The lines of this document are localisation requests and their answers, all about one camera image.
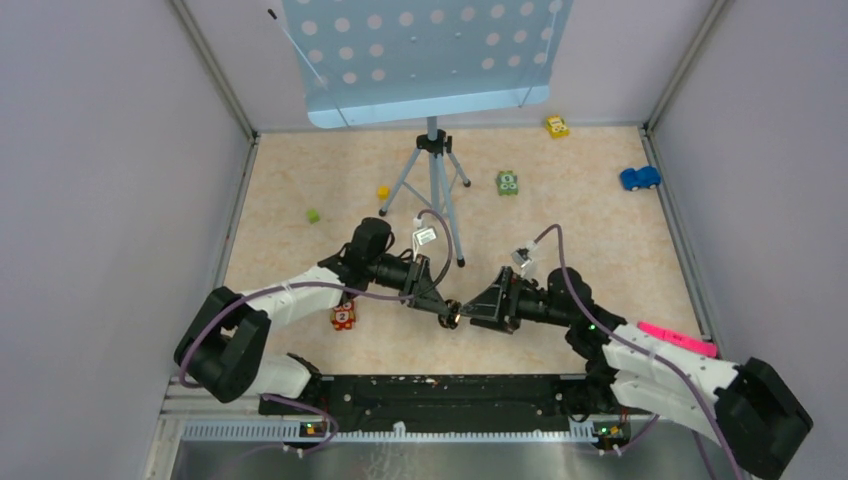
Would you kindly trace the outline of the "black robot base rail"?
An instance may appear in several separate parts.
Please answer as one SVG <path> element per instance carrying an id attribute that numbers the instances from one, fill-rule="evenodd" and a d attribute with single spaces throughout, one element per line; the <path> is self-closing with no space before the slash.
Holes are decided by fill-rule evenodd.
<path id="1" fill-rule="evenodd" d="M 300 402 L 329 414 L 342 432 L 565 431 L 626 437 L 642 411 L 623 407 L 597 380 L 575 374 L 336 375 L 311 383 Z"/>

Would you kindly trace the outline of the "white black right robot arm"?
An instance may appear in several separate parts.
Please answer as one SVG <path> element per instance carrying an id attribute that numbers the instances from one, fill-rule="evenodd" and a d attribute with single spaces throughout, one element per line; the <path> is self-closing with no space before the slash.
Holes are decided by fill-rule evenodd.
<path id="1" fill-rule="evenodd" d="M 739 364 L 662 340 L 594 302 L 572 268 L 553 270 L 546 287 L 504 267 L 463 305 L 471 324 L 513 333 L 522 321 L 565 328 L 591 379 L 589 404 L 651 412 L 727 447 L 735 463 L 760 479 L 778 479 L 813 428 L 813 420 L 776 369 L 764 360 Z"/>

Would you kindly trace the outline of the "earbuds case base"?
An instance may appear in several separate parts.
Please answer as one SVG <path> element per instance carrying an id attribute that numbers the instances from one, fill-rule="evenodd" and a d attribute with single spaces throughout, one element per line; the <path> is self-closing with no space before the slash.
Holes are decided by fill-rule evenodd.
<path id="1" fill-rule="evenodd" d="M 458 327 L 461 318 L 461 303 L 457 300 L 448 299 L 445 301 L 445 309 L 437 316 L 439 325 L 442 328 L 454 330 Z"/>

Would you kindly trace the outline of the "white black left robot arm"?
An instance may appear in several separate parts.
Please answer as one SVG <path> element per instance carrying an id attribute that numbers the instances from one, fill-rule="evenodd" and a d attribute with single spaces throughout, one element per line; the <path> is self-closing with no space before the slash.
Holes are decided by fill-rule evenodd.
<path id="1" fill-rule="evenodd" d="M 221 403 L 245 394 L 282 396 L 295 412 L 308 413 L 321 397 L 318 371 L 294 354 L 267 355 L 274 330 L 334 313 L 358 297 L 397 301 L 436 315 L 445 328 L 456 327 L 460 304 L 437 289 L 447 272 L 433 276 L 428 257 L 414 249 L 390 253 L 394 240 L 388 222 L 367 217 L 337 253 L 298 276 L 246 293 L 226 286 L 212 290 L 175 349 L 179 383 Z"/>

